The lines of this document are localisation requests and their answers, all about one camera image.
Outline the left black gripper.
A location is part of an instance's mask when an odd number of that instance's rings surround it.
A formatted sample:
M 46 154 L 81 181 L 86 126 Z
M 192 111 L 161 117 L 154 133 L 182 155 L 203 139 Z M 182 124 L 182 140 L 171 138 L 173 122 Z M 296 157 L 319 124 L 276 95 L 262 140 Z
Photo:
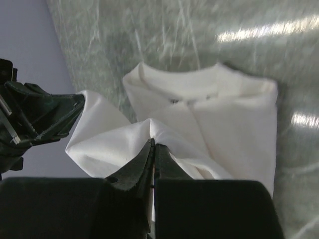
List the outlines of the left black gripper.
M 81 94 L 54 95 L 17 81 L 17 69 L 0 60 L 0 173 L 20 171 L 31 147 L 57 142 L 69 132 L 85 104 Z

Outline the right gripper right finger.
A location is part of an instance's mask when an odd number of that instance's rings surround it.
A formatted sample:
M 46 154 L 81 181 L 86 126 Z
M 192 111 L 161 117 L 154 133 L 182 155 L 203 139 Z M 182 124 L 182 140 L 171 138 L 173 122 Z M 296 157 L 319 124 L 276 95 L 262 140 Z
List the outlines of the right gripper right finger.
M 166 146 L 155 152 L 158 239 L 282 239 L 268 190 L 250 180 L 191 179 Z

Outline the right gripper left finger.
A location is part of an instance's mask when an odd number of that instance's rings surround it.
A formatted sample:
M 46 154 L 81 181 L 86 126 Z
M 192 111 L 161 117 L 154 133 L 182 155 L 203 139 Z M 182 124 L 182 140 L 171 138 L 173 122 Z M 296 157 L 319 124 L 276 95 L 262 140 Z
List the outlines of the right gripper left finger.
M 3 239 L 145 239 L 151 230 L 155 141 L 106 178 L 6 178 Z

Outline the white Coca-Cola t-shirt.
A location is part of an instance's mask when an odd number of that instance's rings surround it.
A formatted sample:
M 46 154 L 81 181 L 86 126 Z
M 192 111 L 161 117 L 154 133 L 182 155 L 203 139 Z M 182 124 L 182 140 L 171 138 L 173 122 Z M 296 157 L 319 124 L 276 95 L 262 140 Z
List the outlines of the white Coca-Cola t-shirt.
M 145 63 L 123 77 L 137 122 L 102 95 L 80 92 L 85 106 L 66 146 L 89 176 L 104 178 L 149 139 L 168 147 L 193 179 L 248 179 L 274 191 L 277 83 L 223 64 L 172 73 Z

